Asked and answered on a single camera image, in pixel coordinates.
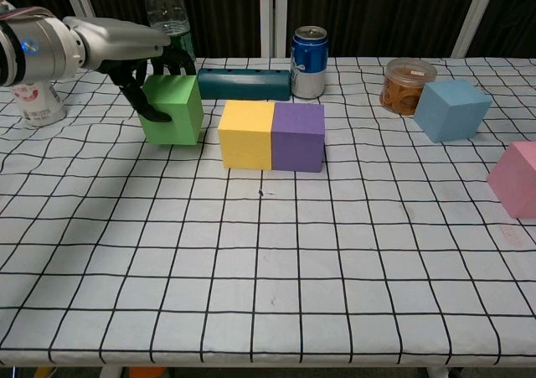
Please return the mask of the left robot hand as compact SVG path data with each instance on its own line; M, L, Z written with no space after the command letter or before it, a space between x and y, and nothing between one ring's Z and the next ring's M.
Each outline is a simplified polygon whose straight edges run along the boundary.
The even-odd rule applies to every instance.
M147 63L161 75L168 67L173 75L185 70L194 75L188 52L175 47L169 35L145 25L114 18L65 17L63 23L76 32L85 47L84 69L108 75L138 115L150 122L170 122L171 116L156 110L142 90Z

